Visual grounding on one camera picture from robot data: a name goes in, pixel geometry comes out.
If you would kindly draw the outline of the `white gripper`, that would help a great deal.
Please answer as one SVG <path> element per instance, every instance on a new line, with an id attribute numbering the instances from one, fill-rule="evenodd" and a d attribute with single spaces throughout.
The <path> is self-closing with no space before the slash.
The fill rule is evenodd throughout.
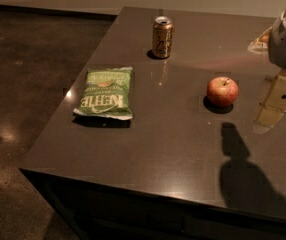
<path id="1" fill-rule="evenodd" d="M 281 68 L 286 68 L 286 8 L 272 28 L 267 28 L 252 41 L 247 50 L 256 54 L 268 50 L 270 61 Z M 267 96 L 260 106 L 255 124 L 261 129 L 272 129 L 286 113 L 286 69 L 281 69 L 272 79 Z"/>

